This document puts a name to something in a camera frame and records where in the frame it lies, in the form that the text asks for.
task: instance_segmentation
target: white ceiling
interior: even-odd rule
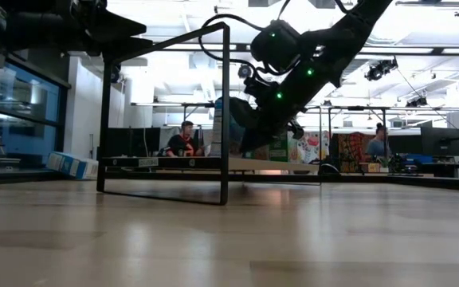
[[[214,16],[214,6],[219,13],[237,14],[259,26],[266,26],[277,17],[283,1],[268,8],[249,8],[248,0],[108,0],[108,9],[116,14],[147,25],[142,35],[153,41],[164,41],[201,27],[203,22]],[[394,3],[382,16],[370,37],[368,45],[414,45],[447,46],[459,45],[459,17],[454,16],[457,8],[401,7]],[[339,10],[318,10],[308,0],[292,0],[282,18],[299,32],[330,27],[343,15]],[[257,31],[233,20],[227,20],[231,27],[232,43],[249,44]],[[221,43],[219,33],[205,36],[206,43]],[[167,99],[167,95],[185,95],[185,101],[194,91],[201,91],[202,79],[211,78],[214,89],[222,88],[220,69],[212,73],[190,69],[189,56],[193,52],[157,52],[146,56],[147,70],[153,75],[155,95]],[[253,61],[249,53],[232,53],[232,58]],[[431,91],[434,96],[445,92],[446,77],[459,78],[459,57],[398,57],[399,69],[414,88],[439,87]],[[237,77],[236,65],[231,67],[230,89],[241,91],[243,81]],[[360,104],[396,103],[396,99],[412,93],[412,88],[398,72],[385,76],[382,80],[368,82],[363,74],[367,65],[347,76],[346,83],[337,98],[353,98]],[[431,79],[431,73],[437,78]],[[315,99],[320,102],[330,96],[333,88],[326,87]]]

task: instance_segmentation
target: metal table frame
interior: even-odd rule
[[[111,71],[112,66],[119,64],[123,61],[130,60],[134,57],[142,56],[148,53],[160,51],[167,47],[175,44],[183,43],[195,39],[200,36],[207,35],[209,33],[217,32],[222,30],[222,137],[221,137],[221,160],[220,160],[220,196],[218,202],[200,202],[189,199],[181,198],[168,198],[154,195],[131,195],[122,192],[106,191],[105,180],[106,180],[106,167],[103,165],[103,161],[100,160],[98,168],[98,177],[96,181],[96,189],[99,192],[114,195],[127,195],[127,196],[138,196],[150,199],[166,199],[180,202],[194,202],[194,203],[205,203],[215,205],[225,205],[228,203],[228,182],[229,182],[229,169],[230,169],[230,150],[229,150],[229,133],[230,133],[230,28],[224,22],[218,22],[211,26],[207,26],[202,29],[195,30],[190,33],[183,34],[181,36],[172,38],[167,41],[160,42],[152,47],[126,53],[116,57],[109,57],[104,55],[104,79],[102,89],[102,110],[100,117],[100,147],[99,147],[99,159],[104,158],[106,149],[106,143],[108,140],[108,128],[109,128],[109,105],[111,101]]]

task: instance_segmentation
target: ceiling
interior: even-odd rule
[[[215,15],[215,6],[219,13],[236,14],[254,24],[266,26],[277,17],[283,3],[284,0],[269,7],[256,8],[249,7],[248,0],[108,0],[108,9],[147,25],[148,30],[141,37],[159,42],[199,29],[207,18]],[[393,3],[375,26],[367,45],[459,45],[456,11],[457,7],[405,7]],[[317,9],[308,0],[292,0],[282,18],[299,32],[304,32],[328,28],[342,16],[337,9]],[[249,44],[257,35],[256,30],[240,22],[227,20],[226,23],[231,27],[232,43]],[[205,43],[222,43],[222,36],[213,33],[203,40]],[[231,57],[257,64],[250,53],[232,53]],[[220,67],[200,52],[156,52],[146,58],[146,70],[152,75],[159,100],[194,102],[203,100],[207,85],[212,85],[209,88],[215,91],[222,88]],[[413,93],[410,85],[433,100],[443,100],[447,88],[459,80],[459,57],[432,56],[397,56],[401,73],[392,72],[375,82],[364,79],[369,64],[381,58],[384,57],[355,60],[343,75],[343,87],[334,91],[335,88],[328,85],[316,95],[312,104],[331,99],[333,104],[404,106],[402,100],[408,100]],[[230,90],[235,92],[241,92],[245,87],[237,76],[238,68],[236,65],[230,67]]]

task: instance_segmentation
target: seated man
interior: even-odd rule
[[[204,156],[203,149],[192,140],[194,124],[190,121],[182,123],[182,131],[179,135],[172,136],[167,143],[169,150],[167,156]]]

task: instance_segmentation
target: robotic arm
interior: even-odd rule
[[[328,83],[340,87],[343,71],[369,38],[375,23],[392,0],[362,0],[330,29],[297,33],[287,22],[277,20],[264,28],[251,44],[251,54],[264,64],[256,70],[289,75],[280,84],[263,80],[255,71],[245,80],[245,92],[256,98],[257,108],[232,98],[233,118],[245,128],[241,151],[269,144],[289,126],[294,136],[303,135],[294,120]]]

